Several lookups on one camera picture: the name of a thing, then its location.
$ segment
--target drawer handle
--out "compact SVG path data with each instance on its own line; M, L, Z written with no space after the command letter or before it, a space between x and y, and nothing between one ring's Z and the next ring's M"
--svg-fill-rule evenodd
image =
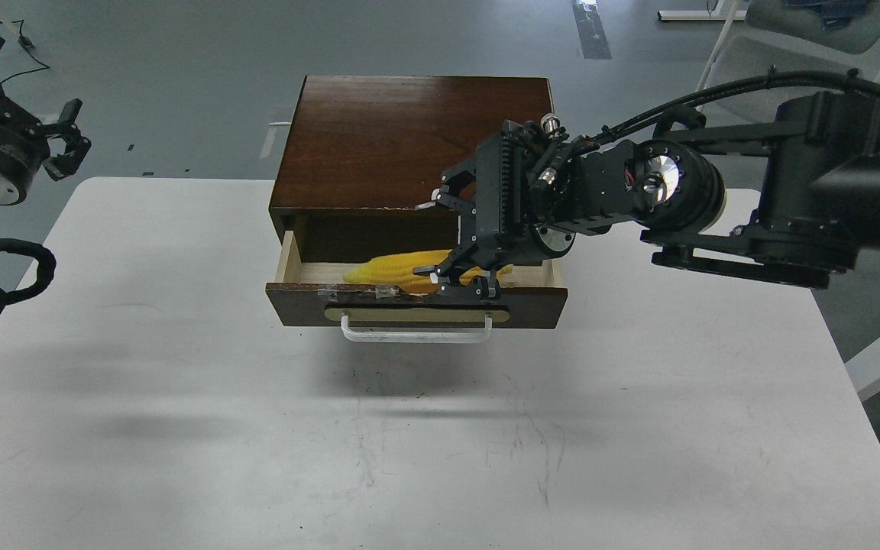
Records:
M348 313L341 316L341 331L350 341L388 341L397 344L479 344L491 338L493 321L491 315L484 316L484 328L465 328L462 331L426 332L394 331L387 328L352 328L348 324Z

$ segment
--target black cable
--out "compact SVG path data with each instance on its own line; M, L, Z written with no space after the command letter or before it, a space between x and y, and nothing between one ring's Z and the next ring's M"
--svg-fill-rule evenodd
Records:
M3 78L3 80L0 80L0 84L5 84L11 78L15 78L17 76L22 76L22 74L39 73L40 70L46 70L46 69L50 68L50 66L46 65L46 63L43 63L43 62L41 62L41 60L36 59L36 56L32 55L32 52L29 51L32 49L32 46L31 46L32 40L29 40L27 35L22 34L22 25L25 24L25 19L22 18L21 20L15 20L12 22L13 22L13 24L18 24L18 45L20 45L20 47L22 48L22 51L24 51L29 56L29 58L34 60L34 62L38 63L39 69L22 70L22 72L13 74L13 76L7 76L7 77Z
M731 96L782 87L833 88L880 96L880 84L858 78L856 73L850 73L848 76L838 73L814 72L814 70L802 70L802 72L793 73L769 73L767 76L755 76L719 84L718 86L677 98L659 107L651 108L649 111L629 118L628 121L621 122L620 125L613 126L613 128L603 128L600 134L594 136L594 141L604 145L647 128L647 126L656 123L660 115L667 111L668 108L674 107L674 105L684 104L697 107L698 105L712 103L713 101Z
M24 302L31 297L39 296L53 282L56 273L57 259L42 244L29 243L18 239L0 239L0 253L18 254L36 260L36 281L27 288L6 293L2 297L5 306Z

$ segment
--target corn cob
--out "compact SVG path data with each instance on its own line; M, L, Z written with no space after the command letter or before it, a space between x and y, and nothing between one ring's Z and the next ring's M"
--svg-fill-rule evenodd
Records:
M420 251L419 253L388 254L371 258L345 274L345 282L351 285L397 285L407 293L432 293L437 286L429 277L413 275L413 269L423 265L442 264L450 251ZM498 272L503 275L511 272L507 265ZM475 267L461 275L461 285L467 285L481 269Z

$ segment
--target wooden drawer box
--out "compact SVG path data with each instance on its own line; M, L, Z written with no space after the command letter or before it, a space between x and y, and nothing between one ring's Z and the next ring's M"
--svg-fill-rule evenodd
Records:
M497 304L345 284L381 254L457 244L457 216L414 212L439 174L474 154L504 119L552 110L548 80L473 76L308 76L270 202L282 241L267 295L286 326L356 324L554 328L567 291L558 260L516 266Z

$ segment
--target white tabletop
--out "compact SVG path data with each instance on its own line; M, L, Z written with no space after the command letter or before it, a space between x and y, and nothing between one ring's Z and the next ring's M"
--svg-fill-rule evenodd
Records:
M270 187L74 194L0 319L0 548L880 548L809 292L652 266L625 224L565 258L554 331L353 344L280 326Z

